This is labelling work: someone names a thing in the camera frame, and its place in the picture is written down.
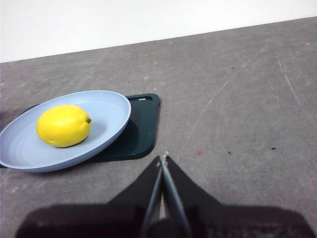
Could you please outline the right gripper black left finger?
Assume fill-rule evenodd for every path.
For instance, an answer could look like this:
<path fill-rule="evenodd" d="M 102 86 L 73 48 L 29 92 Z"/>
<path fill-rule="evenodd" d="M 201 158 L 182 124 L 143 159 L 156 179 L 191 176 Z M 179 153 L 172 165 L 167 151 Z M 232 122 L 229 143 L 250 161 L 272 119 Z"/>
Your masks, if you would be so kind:
<path fill-rule="evenodd" d="M 137 238 L 155 203 L 161 175 L 154 160 L 107 203 L 56 204 L 30 212 L 17 238 Z"/>

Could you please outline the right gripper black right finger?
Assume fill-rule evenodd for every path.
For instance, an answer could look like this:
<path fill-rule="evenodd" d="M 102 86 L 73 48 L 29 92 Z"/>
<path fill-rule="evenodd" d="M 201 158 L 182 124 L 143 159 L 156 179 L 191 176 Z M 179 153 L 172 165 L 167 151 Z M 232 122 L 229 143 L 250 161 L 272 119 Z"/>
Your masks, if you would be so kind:
<path fill-rule="evenodd" d="M 272 206 L 226 205 L 194 183 L 164 157 L 178 202 L 194 238 L 313 238 L 303 215 Z"/>

